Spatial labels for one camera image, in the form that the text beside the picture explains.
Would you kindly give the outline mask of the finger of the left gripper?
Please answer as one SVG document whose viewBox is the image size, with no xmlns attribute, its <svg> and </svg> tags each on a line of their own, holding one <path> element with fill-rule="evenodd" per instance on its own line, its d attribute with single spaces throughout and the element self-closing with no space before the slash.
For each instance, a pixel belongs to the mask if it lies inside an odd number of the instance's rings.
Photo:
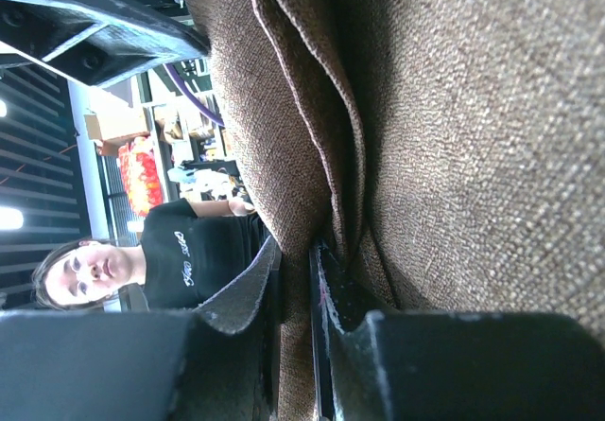
<svg viewBox="0 0 605 421">
<path fill-rule="evenodd" d="M 205 57 L 184 0 L 1 0 L 1 66 L 36 63 L 107 87 L 162 64 Z"/>
</svg>

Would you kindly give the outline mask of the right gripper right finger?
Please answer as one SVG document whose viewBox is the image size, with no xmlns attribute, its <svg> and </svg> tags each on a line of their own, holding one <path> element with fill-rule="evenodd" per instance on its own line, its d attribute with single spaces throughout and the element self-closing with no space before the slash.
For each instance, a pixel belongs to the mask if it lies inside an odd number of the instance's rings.
<svg viewBox="0 0 605 421">
<path fill-rule="evenodd" d="M 600 420 L 604 349 L 540 312 L 402 311 L 310 250 L 321 420 Z"/>
</svg>

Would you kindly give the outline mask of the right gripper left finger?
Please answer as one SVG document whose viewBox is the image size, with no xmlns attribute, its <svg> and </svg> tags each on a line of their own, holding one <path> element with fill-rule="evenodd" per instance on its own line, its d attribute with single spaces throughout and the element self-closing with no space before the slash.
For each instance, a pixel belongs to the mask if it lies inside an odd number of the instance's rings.
<svg viewBox="0 0 605 421">
<path fill-rule="evenodd" d="M 281 251 L 193 310 L 1 315 L 5 420 L 273 420 Z"/>
</svg>

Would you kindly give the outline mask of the brown cloth napkin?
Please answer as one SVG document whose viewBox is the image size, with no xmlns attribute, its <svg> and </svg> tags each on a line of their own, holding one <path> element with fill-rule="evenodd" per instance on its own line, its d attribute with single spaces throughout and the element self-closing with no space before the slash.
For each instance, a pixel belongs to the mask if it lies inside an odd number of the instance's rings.
<svg viewBox="0 0 605 421">
<path fill-rule="evenodd" d="M 283 255 L 278 416 L 316 414 L 308 250 L 387 303 L 604 335 L 604 0 L 185 0 Z"/>
</svg>

